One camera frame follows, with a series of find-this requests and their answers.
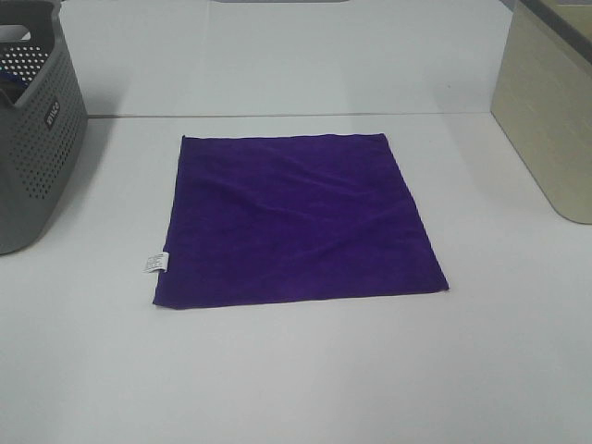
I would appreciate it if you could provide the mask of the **purple towel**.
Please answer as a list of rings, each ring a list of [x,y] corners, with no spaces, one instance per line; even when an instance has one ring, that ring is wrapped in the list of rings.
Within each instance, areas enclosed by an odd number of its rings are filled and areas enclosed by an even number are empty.
[[[183,138],[164,252],[174,310],[449,287],[382,133]]]

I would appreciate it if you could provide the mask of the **grey perforated laundry basket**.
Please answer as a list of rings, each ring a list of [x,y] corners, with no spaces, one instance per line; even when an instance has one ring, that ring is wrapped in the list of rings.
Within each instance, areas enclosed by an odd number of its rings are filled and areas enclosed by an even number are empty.
[[[1,71],[28,84],[13,104],[1,92],[1,252],[41,235],[68,184],[88,115],[59,19],[58,1],[4,1],[1,23],[24,41],[1,44]]]

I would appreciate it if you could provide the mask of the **beige plastic bin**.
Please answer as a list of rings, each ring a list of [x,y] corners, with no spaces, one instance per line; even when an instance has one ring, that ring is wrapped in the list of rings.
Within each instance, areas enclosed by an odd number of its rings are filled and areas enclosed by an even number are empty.
[[[490,110],[551,207],[590,224],[590,2],[515,3]]]

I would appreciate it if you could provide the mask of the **dark cloth inside basket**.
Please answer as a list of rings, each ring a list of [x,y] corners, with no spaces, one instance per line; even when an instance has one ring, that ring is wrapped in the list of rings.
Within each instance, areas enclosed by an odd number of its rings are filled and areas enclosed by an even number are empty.
[[[9,71],[2,70],[1,77],[1,92],[8,98],[8,100],[15,104],[19,97],[26,91],[28,84],[19,76],[14,75]]]

